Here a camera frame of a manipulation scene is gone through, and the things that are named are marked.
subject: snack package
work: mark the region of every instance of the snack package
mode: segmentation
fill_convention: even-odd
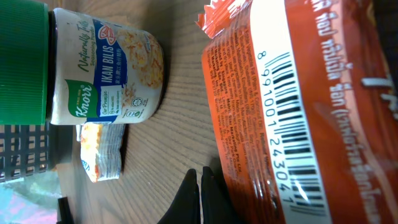
[[[398,223],[398,104],[372,1],[212,1],[197,24],[248,223]]]
[[[86,123],[81,129],[81,162],[90,180],[118,179],[121,170],[120,147],[125,124]]]

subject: jar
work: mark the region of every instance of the jar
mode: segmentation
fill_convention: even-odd
[[[1,124],[139,123],[155,113],[165,79],[153,35],[28,0],[2,0],[0,11]]]

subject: wooden surface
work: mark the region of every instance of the wooden surface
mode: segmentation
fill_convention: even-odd
[[[164,48],[167,91],[156,114],[130,125],[124,173],[92,184],[76,145],[72,164],[58,166],[62,193],[76,223],[157,223],[169,208],[186,171],[218,158],[201,52],[209,38],[196,26],[207,0],[46,0],[146,30]]]

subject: barcode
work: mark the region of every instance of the barcode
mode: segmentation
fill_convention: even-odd
[[[259,79],[264,117],[285,219],[287,223],[331,223],[294,57],[286,52],[263,65]]]

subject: green lid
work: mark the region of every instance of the green lid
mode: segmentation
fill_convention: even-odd
[[[46,4],[0,0],[0,124],[44,124],[49,57]]]

